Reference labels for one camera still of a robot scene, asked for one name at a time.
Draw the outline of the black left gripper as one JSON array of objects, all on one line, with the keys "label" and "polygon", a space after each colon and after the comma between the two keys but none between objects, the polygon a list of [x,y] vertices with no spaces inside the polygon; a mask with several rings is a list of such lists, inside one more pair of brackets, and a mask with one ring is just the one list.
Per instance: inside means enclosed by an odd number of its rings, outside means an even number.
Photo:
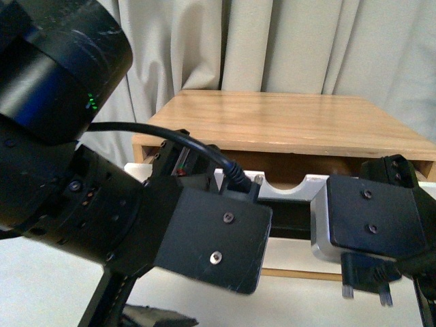
[{"label": "black left gripper", "polygon": [[219,193],[215,178],[217,164],[173,140],[161,143],[152,168],[152,175],[144,182],[145,194]]}]

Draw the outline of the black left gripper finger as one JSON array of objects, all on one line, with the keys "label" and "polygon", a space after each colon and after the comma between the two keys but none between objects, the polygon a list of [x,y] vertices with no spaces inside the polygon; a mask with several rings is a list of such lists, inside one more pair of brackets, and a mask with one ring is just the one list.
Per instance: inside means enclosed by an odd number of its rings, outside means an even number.
[{"label": "black left gripper finger", "polygon": [[197,326],[196,318],[176,311],[125,305],[122,313],[122,326]]}]

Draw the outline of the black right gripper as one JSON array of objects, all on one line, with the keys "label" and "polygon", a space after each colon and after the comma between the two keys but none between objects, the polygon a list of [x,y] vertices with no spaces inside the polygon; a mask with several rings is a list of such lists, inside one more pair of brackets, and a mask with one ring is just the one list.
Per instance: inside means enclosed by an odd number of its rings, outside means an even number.
[{"label": "black right gripper", "polygon": [[326,181],[326,259],[359,253],[402,273],[435,272],[435,199],[401,155],[363,163],[357,178]]}]

